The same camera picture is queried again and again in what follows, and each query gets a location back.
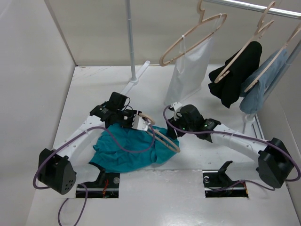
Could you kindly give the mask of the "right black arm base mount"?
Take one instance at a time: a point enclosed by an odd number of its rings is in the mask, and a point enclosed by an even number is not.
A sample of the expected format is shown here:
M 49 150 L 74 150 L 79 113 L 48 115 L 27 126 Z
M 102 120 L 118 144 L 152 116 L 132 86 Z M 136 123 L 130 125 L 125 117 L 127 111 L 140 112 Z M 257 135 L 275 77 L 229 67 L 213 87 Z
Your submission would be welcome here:
M 238 183 L 230 179 L 226 170 L 233 161 L 226 161 L 219 169 L 206 169 L 202 171 L 206 198 L 248 198 L 245 183 Z

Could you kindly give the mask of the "teal t shirt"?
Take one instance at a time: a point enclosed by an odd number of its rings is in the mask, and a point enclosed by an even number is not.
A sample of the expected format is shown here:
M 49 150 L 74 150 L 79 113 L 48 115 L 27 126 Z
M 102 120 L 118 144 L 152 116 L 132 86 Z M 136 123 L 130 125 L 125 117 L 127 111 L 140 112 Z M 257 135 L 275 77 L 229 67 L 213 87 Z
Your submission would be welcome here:
M 150 165 L 161 165 L 175 152 L 169 150 L 147 132 L 124 129 L 118 124 L 103 131 L 95 145 L 90 164 L 105 168 L 108 173 L 127 173 Z

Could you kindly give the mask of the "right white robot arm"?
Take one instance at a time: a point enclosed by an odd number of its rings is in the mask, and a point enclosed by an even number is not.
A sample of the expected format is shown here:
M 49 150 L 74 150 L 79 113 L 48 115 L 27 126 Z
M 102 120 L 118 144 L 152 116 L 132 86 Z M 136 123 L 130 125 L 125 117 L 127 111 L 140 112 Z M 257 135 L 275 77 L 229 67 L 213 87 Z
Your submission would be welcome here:
M 281 188 L 293 169 L 297 177 L 301 171 L 289 154 L 284 143 L 277 138 L 271 141 L 246 136 L 228 128 L 220 121 L 205 119 L 193 105 L 182 105 L 174 102 L 165 107 L 174 113 L 170 119 L 165 119 L 167 134 L 173 139 L 193 134 L 201 140 L 228 147 L 257 162 L 256 171 L 260 179 L 268 185 L 268 190 Z

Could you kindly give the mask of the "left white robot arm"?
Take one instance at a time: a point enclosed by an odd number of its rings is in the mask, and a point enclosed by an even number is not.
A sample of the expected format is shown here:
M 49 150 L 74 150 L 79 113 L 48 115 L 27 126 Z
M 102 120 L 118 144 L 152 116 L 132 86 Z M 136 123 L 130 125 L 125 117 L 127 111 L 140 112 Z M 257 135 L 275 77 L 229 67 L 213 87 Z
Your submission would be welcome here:
M 75 167 L 75 160 L 91 143 L 92 139 L 107 131 L 109 126 L 118 124 L 122 128 L 147 131 L 149 122 L 141 111 L 127 109 L 129 98 L 112 92 L 108 101 L 94 107 L 86 120 L 61 145 L 49 150 L 45 148 L 39 155 L 38 170 L 33 185 L 44 184 L 61 195 L 68 193 L 75 185 L 90 182 L 93 186 L 104 183 L 104 169 L 91 164 Z

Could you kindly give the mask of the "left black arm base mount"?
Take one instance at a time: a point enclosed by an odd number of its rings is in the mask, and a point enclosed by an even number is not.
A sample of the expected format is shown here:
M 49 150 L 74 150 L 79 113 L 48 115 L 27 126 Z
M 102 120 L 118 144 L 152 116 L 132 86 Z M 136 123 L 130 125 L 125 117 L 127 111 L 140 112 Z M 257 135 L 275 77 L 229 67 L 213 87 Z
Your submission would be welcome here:
M 76 198 L 118 198 L 119 173 L 107 173 L 104 168 L 91 164 L 76 166 Z

